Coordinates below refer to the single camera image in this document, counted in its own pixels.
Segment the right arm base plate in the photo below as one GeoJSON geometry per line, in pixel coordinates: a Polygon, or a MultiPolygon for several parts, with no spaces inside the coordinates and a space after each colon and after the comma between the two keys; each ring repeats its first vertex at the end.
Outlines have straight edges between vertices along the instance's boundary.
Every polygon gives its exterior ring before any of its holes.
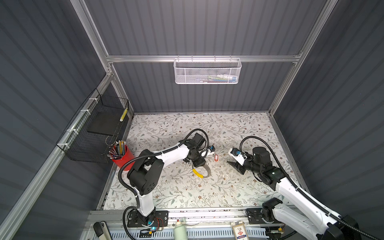
{"type": "Polygon", "coordinates": [[[250,224],[269,224],[269,215],[264,208],[248,208],[246,215],[250,224]]]}

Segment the white bottle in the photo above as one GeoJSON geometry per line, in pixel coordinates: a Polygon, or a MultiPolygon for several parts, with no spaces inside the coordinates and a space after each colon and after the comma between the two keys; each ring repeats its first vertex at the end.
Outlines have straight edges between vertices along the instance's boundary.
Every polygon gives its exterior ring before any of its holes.
{"type": "Polygon", "coordinates": [[[188,240],[187,228],[180,220],[177,220],[175,224],[174,240],[188,240]]]}

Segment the playing card box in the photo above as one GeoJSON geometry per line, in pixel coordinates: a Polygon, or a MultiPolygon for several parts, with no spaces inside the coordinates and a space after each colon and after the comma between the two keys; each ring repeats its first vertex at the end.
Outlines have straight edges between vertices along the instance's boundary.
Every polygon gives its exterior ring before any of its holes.
{"type": "Polygon", "coordinates": [[[236,240],[249,240],[244,223],[231,223],[231,227],[236,240]]]}

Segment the yellow marker in basket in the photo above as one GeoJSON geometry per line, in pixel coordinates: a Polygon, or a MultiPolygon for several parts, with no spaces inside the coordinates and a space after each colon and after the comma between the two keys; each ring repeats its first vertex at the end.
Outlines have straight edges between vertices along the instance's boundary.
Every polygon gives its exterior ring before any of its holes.
{"type": "Polygon", "coordinates": [[[124,119],[125,119],[125,117],[127,115],[127,112],[128,112],[128,108],[125,108],[123,113],[122,113],[122,115],[121,115],[121,117],[120,117],[120,122],[124,121],[124,119]]]}

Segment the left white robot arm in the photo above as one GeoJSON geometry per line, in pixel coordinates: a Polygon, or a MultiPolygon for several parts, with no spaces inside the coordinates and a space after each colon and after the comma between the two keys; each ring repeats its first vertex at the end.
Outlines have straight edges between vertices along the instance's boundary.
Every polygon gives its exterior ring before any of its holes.
{"type": "Polygon", "coordinates": [[[152,191],[157,186],[164,167],[183,160],[192,163],[194,168],[206,164],[205,158],[215,153],[204,136],[196,133],[191,139],[183,139],[175,146],[160,152],[144,150],[128,171],[129,184],[126,188],[134,193],[137,202],[138,218],[150,225],[155,219],[156,207],[152,191]]]}

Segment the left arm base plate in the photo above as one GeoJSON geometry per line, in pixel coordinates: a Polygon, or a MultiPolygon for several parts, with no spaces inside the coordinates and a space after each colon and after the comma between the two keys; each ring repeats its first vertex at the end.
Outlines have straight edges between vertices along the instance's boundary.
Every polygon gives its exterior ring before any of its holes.
{"type": "Polygon", "coordinates": [[[166,227],[168,225],[168,220],[169,211],[154,210],[147,217],[144,217],[138,210],[133,210],[128,213],[127,227],[166,227]]]}

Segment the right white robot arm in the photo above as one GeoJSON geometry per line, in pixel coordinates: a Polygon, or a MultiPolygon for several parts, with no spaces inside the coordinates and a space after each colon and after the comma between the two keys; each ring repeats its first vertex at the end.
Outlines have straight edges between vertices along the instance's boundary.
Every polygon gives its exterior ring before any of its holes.
{"type": "Polygon", "coordinates": [[[299,212],[282,200],[272,198],[263,203],[261,215],[267,223],[284,223],[308,240],[360,240],[359,226],[351,217],[342,217],[330,210],[302,188],[290,182],[282,169],[273,166],[271,154],[264,147],[255,147],[251,154],[231,148],[234,158],[229,164],[240,174],[252,172],[259,181],[278,192],[299,212]]]}

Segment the red pencil cup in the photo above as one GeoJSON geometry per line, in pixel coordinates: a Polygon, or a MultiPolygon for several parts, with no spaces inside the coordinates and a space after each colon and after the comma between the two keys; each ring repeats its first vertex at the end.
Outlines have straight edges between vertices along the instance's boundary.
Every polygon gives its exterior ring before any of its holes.
{"type": "Polygon", "coordinates": [[[107,157],[110,158],[120,169],[124,164],[135,158],[130,149],[127,147],[125,141],[117,141],[110,146],[107,157]]]}

